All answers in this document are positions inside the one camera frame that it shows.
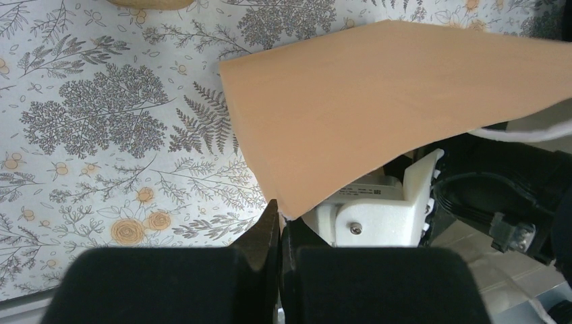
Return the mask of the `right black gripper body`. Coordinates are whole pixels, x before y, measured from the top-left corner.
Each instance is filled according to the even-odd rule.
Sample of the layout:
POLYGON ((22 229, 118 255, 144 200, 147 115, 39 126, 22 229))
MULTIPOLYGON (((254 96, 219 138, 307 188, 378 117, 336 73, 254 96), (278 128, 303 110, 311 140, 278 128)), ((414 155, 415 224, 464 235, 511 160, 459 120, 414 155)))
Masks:
POLYGON ((571 266, 571 155, 528 144, 459 135, 401 155, 384 167, 402 180, 405 169, 440 149, 430 181, 434 209, 428 245, 453 221, 492 238, 493 249, 515 251, 548 265, 571 266))

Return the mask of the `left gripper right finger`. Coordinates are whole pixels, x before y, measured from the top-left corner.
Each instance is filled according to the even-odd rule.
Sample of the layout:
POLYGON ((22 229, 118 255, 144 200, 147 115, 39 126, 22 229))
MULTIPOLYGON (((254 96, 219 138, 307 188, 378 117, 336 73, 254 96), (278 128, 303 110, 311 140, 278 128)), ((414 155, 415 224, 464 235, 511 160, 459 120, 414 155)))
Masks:
POLYGON ((282 235, 287 323, 489 323, 463 259, 443 248, 335 248, 303 220, 282 235))

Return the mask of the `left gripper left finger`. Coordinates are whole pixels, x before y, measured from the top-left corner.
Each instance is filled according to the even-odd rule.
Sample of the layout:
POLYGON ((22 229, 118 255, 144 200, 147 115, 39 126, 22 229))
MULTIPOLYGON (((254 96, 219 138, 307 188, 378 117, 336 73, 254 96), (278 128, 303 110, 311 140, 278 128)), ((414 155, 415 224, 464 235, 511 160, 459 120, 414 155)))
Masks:
POLYGON ((225 247, 95 248, 67 270, 43 323, 274 323, 279 215, 272 200, 225 247))

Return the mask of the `brown paper takeout bag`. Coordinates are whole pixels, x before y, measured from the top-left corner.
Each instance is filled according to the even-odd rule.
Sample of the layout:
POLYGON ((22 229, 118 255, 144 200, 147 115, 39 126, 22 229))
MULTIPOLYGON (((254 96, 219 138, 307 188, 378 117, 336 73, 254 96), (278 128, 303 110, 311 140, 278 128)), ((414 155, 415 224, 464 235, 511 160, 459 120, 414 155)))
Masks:
POLYGON ((571 44, 385 20, 222 61, 231 125, 295 219, 413 149, 571 97, 571 44))

